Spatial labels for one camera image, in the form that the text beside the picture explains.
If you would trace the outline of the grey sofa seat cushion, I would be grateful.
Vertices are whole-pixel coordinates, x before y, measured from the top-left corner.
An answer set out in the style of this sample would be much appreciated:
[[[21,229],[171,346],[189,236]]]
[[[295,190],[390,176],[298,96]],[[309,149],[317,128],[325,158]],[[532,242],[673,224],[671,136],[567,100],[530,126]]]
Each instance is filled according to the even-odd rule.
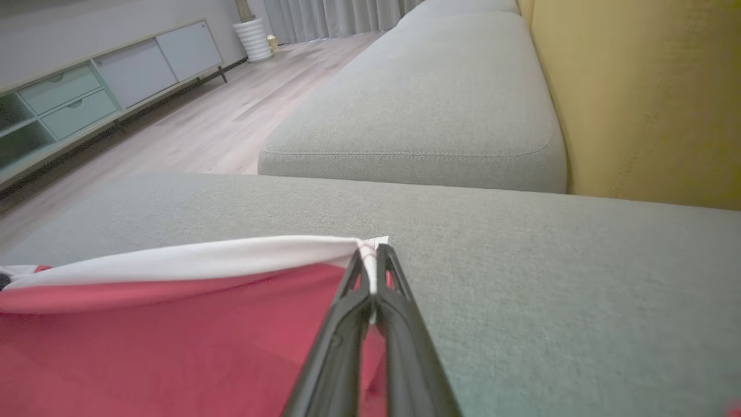
[[[511,12],[382,35],[273,130],[258,173],[567,192],[548,85],[526,23]]]
[[[402,17],[398,27],[434,19],[482,13],[515,13],[520,15],[516,0],[424,0]]]

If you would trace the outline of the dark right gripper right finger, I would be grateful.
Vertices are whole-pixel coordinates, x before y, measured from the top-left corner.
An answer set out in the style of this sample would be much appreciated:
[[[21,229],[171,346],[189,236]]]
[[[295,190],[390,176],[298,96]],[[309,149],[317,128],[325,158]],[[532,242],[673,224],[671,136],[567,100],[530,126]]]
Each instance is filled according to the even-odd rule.
[[[376,249],[375,309],[386,339],[387,417],[463,417],[396,251]]]

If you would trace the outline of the red white polo shirt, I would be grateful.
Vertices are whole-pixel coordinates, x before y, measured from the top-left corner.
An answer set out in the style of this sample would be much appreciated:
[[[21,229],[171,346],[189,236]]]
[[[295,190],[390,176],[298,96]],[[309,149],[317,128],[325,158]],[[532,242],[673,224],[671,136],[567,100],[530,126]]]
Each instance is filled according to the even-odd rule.
[[[273,236],[0,264],[0,417],[280,417],[350,259]]]

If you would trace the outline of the white ribbed plant pot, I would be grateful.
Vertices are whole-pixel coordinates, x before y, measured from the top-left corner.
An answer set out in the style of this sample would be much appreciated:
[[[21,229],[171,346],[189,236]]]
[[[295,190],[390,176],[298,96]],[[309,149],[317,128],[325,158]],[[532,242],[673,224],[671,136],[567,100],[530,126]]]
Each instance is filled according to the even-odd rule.
[[[243,45],[249,63],[261,63],[273,57],[262,18],[233,24],[232,27]]]

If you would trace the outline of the grey sofa seat cushions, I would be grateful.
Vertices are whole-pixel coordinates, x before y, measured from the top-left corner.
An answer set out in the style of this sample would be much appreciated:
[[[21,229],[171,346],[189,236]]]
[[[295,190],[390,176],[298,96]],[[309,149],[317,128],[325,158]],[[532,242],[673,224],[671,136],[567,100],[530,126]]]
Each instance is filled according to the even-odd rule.
[[[741,405],[741,211],[561,193],[158,174],[0,260],[276,235],[389,236],[465,417],[714,417]]]

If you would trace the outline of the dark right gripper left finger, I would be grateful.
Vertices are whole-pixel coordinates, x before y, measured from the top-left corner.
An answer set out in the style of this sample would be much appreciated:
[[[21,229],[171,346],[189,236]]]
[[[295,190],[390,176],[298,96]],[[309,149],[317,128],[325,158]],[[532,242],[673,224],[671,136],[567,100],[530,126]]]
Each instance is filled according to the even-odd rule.
[[[359,417],[362,349],[377,287],[373,246],[350,256],[281,417]]]

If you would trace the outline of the grey pleated curtain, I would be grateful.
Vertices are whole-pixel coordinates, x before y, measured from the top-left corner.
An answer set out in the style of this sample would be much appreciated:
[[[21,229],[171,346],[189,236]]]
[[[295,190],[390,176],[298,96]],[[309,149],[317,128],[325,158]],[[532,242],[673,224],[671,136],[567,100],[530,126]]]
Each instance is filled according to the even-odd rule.
[[[389,31],[424,0],[263,0],[280,44]]]

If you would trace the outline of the low grey green sideboard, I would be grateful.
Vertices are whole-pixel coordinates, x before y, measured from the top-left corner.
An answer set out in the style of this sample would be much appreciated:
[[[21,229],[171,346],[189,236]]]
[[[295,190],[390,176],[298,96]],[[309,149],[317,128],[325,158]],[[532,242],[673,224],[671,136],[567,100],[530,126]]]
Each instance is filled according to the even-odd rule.
[[[0,191],[223,60],[204,20],[53,69],[0,90]]]

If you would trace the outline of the yellow sofa back cushion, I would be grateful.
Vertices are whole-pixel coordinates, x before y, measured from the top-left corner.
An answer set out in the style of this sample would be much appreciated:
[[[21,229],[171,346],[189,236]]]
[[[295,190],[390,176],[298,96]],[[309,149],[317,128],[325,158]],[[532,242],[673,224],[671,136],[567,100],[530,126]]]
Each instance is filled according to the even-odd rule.
[[[741,0],[517,0],[575,195],[741,211]]]

